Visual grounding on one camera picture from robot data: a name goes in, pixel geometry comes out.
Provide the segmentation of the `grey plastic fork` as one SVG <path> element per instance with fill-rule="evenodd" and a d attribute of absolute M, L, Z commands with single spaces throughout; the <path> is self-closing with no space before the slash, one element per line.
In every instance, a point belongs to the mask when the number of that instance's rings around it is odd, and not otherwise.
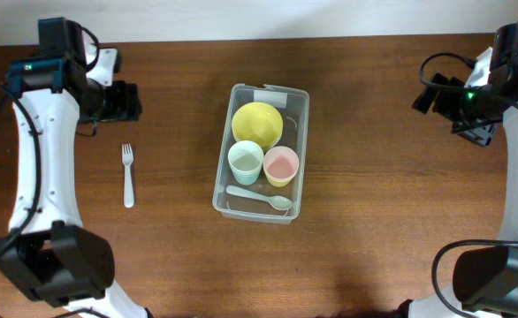
<path fill-rule="evenodd" d="M 132 171 L 131 165 L 133 164 L 133 149 L 129 143 L 122 145 L 122 163 L 124 165 L 124 206 L 126 208 L 132 208 L 135 200 L 134 200 L 134 192 L 133 192 L 133 180 L 132 180 Z"/>

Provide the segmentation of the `white plastic cup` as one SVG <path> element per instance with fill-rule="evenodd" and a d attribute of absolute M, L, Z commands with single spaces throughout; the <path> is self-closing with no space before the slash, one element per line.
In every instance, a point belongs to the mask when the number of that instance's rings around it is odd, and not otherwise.
<path fill-rule="evenodd" d="M 240 175 L 250 175 L 263 166 L 263 149 L 253 141 L 236 142 L 228 151 L 228 163 Z"/>

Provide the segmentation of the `yellow plastic bowl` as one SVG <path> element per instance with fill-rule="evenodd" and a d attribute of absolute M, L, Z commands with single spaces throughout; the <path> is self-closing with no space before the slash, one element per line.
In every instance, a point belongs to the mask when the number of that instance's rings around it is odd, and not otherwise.
<path fill-rule="evenodd" d="M 282 115 L 272 105 L 266 102 L 249 102 L 235 112 L 231 128 L 237 141 L 253 141 L 266 149 L 279 142 L 284 124 Z"/>

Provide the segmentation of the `green plastic cup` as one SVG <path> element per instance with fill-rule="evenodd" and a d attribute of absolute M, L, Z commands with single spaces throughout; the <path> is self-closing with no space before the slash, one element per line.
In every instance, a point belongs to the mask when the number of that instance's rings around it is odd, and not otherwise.
<path fill-rule="evenodd" d="M 237 171 L 234 171 L 232 174 L 239 184 L 243 186 L 250 186 L 253 185 L 254 182 L 259 178 L 260 171 L 258 170 L 252 174 L 241 174 Z"/>

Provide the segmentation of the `pink plastic cup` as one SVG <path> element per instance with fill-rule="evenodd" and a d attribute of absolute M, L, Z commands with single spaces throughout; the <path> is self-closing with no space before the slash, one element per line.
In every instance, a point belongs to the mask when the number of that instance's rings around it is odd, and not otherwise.
<path fill-rule="evenodd" d="M 269 177 L 276 180 L 293 178 L 299 167 L 299 156 L 286 146 L 276 146 L 270 149 L 263 160 L 263 170 Z"/>

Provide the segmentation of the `yellow plastic cup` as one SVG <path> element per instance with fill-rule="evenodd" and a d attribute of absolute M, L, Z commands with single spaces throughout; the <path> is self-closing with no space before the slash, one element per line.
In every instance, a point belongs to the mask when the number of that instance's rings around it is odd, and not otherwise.
<path fill-rule="evenodd" d="M 265 176 L 267 181 L 275 187 L 284 187 L 288 185 L 293 178 L 295 177 L 295 173 L 285 173 L 285 174 L 270 174 L 268 171 L 265 172 Z"/>

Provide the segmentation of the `grey plastic spoon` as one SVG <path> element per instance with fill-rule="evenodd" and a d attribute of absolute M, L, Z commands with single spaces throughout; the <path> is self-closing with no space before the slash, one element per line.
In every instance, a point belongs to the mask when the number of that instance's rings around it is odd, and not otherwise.
<path fill-rule="evenodd" d="M 287 199 L 286 197 L 280 195 L 266 196 L 235 185 L 227 186 L 226 191 L 230 195 L 238 196 L 241 198 L 267 202 L 276 210 L 286 211 L 293 206 L 293 203 L 290 199 Z"/>

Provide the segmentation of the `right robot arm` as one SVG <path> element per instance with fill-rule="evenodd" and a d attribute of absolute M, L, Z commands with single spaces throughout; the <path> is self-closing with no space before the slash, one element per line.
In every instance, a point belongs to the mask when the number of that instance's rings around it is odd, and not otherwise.
<path fill-rule="evenodd" d="M 495 239 L 465 239 L 442 247 L 431 266 L 434 294 L 408 299 L 399 317 L 518 317 L 518 21 L 496 31 L 466 81 L 436 73 L 412 107 L 448 119 L 452 134 L 488 147 L 498 127 L 507 140 L 506 204 Z"/>

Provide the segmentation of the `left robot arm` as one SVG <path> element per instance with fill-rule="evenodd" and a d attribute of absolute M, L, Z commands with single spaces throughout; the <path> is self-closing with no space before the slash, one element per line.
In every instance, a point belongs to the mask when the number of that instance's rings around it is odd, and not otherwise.
<path fill-rule="evenodd" d="M 42 19 L 34 57 L 11 63 L 2 86 L 19 132 L 18 185 L 0 272 L 29 300 L 66 315 L 147 317 L 118 284 L 109 242 L 87 231 L 74 181 L 80 124 L 135 121 L 137 86 L 115 79 L 121 56 L 79 23 Z"/>

